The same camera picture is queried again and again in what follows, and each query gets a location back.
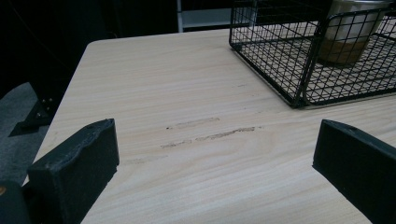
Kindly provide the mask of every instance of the light wood grain tabletop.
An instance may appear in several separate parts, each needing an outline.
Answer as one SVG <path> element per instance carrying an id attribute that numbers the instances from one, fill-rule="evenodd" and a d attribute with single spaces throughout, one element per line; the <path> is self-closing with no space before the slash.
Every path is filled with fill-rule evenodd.
<path id="1" fill-rule="evenodd" d="M 396 97 L 292 109 L 228 35 L 87 47 L 36 157 L 115 119 L 120 166 L 83 223 L 369 222 L 312 168 L 318 130 L 332 119 L 396 146 Z"/>

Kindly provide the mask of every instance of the table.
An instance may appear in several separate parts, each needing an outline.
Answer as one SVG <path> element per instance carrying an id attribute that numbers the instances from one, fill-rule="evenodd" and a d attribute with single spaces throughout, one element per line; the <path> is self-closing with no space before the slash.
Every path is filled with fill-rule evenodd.
<path id="1" fill-rule="evenodd" d="M 292 109 L 228 31 L 91 43 L 36 160 L 116 121 L 120 166 L 83 223 L 368 223 L 312 168 L 323 119 L 396 146 L 396 97 Z"/>

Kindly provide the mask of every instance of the scratch mark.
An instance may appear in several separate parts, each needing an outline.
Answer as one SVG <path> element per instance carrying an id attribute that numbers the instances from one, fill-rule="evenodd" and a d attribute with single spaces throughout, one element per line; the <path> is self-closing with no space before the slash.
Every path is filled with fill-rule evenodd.
<path id="1" fill-rule="evenodd" d="M 198 119 L 198 120 L 192 120 L 192 121 L 188 121 L 188 122 L 184 122 L 184 123 L 179 123 L 175 126 L 169 126 L 166 129 L 184 129 L 184 128 L 189 128 L 189 127 L 194 127 L 200 124 L 204 124 L 204 123 L 208 123 L 208 122 L 213 122 L 213 121 L 219 121 L 219 118 L 210 118 L 210 119 Z"/>
<path id="2" fill-rule="evenodd" d="M 227 132 L 227 133 L 217 133 L 217 134 L 209 135 L 207 137 L 199 137 L 199 138 L 196 138 L 195 140 L 197 140 L 197 141 L 205 141 L 207 139 L 213 140 L 213 139 L 216 139 L 216 138 L 221 138 L 221 137 L 225 137 L 225 136 L 231 135 L 233 133 L 253 132 L 254 129 L 255 129 L 254 127 L 251 127 L 251 128 L 240 128 L 240 129 L 236 129 L 236 130 L 233 130 L 233 131 L 230 131 L 230 132 Z"/>
<path id="3" fill-rule="evenodd" d="M 184 141 L 178 142 L 178 143 L 170 143 L 168 145 L 163 145 L 163 146 L 161 146 L 161 148 L 178 147 L 178 146 L 181 146 L 184 144 L 190 144 L 190 143 L 192 143 L 191 140 L 184 140 Z"/>
<path id="4" fill-rule="evenodd" d="M 121 164 L 124 165 L 131 165 L 131 164 L 143 164 L 149 161 L 157 161 L 163 158 L 168 157 L 167 155 L 164 156 L 147 156 L 147 157 L 143 157 L 143 158 L 138 158 L 138 159 L 134 159 L 134 160 L 130 160 L 130 161 L 121 161 Z"/>

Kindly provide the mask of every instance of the dark floor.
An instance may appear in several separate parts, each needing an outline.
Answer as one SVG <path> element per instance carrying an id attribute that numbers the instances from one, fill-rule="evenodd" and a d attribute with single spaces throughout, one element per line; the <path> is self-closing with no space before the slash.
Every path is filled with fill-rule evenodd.
<path id="1" fill-rule="evenodd" d="M 15 125 L 25 120 L 37 98 L 29 83 L 10 91 L 0 100 L 0 180 L 22 184 L 49 126 L 37 133 L 8 137 Z"/>

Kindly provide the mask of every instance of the black wire basket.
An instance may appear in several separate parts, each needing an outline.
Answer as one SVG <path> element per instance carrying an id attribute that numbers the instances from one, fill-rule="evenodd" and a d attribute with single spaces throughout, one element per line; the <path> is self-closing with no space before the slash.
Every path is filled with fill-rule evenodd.
<path id="1" fill-rule="evenodd" d="M 395 9 L 327 16 L 328 9 L 318 1 L 235 0 L 230 45 L 292 107 L 396 92 Z M 361 27 L 359 37 L 337 34 L 352 26 Z"/>

